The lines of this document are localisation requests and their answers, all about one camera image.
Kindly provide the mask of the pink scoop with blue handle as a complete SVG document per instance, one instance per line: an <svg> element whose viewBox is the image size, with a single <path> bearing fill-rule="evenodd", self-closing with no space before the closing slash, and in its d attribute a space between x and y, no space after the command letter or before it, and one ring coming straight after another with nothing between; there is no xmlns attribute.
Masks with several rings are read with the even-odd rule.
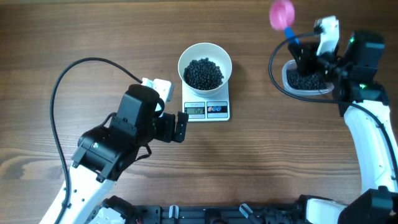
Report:
<svg viewBox="0 0 398 224"><path fill-rule="evenodd" d="M277 31L283 31L286 38L292 38L295 34L291 29L295 20L295 9L292 1L276 0L269 9L271 27Z"/></svg>

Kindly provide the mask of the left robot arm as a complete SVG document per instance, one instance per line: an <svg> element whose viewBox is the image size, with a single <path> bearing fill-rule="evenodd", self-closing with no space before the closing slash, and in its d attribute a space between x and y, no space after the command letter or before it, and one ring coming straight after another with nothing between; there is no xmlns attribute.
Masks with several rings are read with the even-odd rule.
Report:
<svg viewBox="0 0 398 224"><path fill-rule="evenodd" d="M133 84L118 111L85 132L78 141L68 177L42 218L42 223L84 223L121 174L140 160L140 148L156 139L182 142L188 114L157 111L164 101L154 89Z"/></svg>

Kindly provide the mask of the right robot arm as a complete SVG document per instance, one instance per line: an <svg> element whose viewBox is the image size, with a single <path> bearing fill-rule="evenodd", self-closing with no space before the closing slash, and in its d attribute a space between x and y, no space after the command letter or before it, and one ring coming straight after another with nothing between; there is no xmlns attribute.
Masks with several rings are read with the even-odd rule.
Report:
<svg viewBox="0 0 398 224"><path fill-rule="evenodd" d="M352 135L361 171L361 195L348 205L307 197L299 219L308 223L397 223L397 143L389 99L374 81L384 51L381 35L358 30L344 56L336 45L289 41L301 75L318 75L334 84L333 99Z"/></svg>

